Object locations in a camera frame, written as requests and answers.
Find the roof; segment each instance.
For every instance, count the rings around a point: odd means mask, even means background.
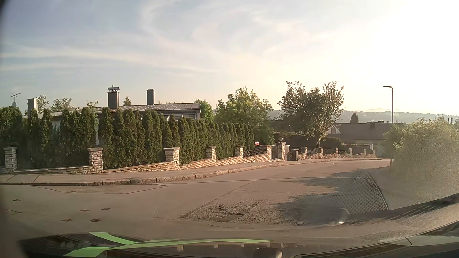
[[[384,133],[392,126],[391,123],[334,123],[338,130],[329,137],[338,137],[341,141],[382,140]]]
[[[177,104],[155,104],[155,105],[135,105],[135,106],[120,106],[119,107],[122,111],[126,109],[132,109],[133,111],[186,111],[186,110],[196,110],[198,112],[201,112],[201,105],[200,103],[177,103]],[[95,112],[96,114],[102,113],[103,107],[96,107]],[[62,112],[52,112],[51,116],[53,117],[59,117],[62,115]]]

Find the distant building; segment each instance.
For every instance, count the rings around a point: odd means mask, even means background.
[[[366,123],[334,123],[327,131],[327,137],[339,138],[343,143],[363,142],[378,144],[384,140],[384,133],[389,130],[392,123],[366,122]]]
[[[118,108],[122,111],[132,109],[134,112],[139,111],[140,115],[144,115],[147,111],[156,111],[158,114],[162,114],[166,120],[169,121],[171,115],[174,115],[178,120],[181,117],[191,119],[201,119],[201,105],[200,103],[177,103],[177,104],[154,104],[155,103],[155,91],[147,90],[146,105],[134,105],[134,106],[120,106],[119,105],[119,88],[108,88],[108,101],[107,106],[110,107],[110,112],[115,113]],[[28,110],[37,108],[37,101],[29,101],[31,105],[28,106]],[[95,108],[95,113],[98,118],[101,118],[103,107]],[[58,128],[62,120],[62,112],[52,112],[52,123],[53,126]]]

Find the metal roof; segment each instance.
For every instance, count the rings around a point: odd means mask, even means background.
[[[155,111],[177,111],[177,110],[198,110],[201,112],[201,105],[199,103],[177,103],[177,104],[155,104],[155,105],[136,105],[136,106],[120,106],[119,107],[122,111],[126,109],[132,109],[133,111],[147,111],[147,110],[155,110]],[[96,107],[96,113],[102,113],[103,107]],[[51,116],[59,117],[62,115],[62,112],[52,112]]]

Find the asphalt road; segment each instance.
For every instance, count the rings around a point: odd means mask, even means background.
[[[389,238],[457,220],[458,205],[378,216],[391,209],[385,199],[390,195],[381,194],[368,171],[388,164],[312,163],[167,184],[2,185],[1,190],[19,239],[89,231],[144,239]],[[349,216],[340,224],[342,208]]]

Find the lamp post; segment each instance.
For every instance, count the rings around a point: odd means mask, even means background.
[[[394,125],[394,88],[392,86],[384,86],[384,88],[391,88],[392,94],[392,126]]]

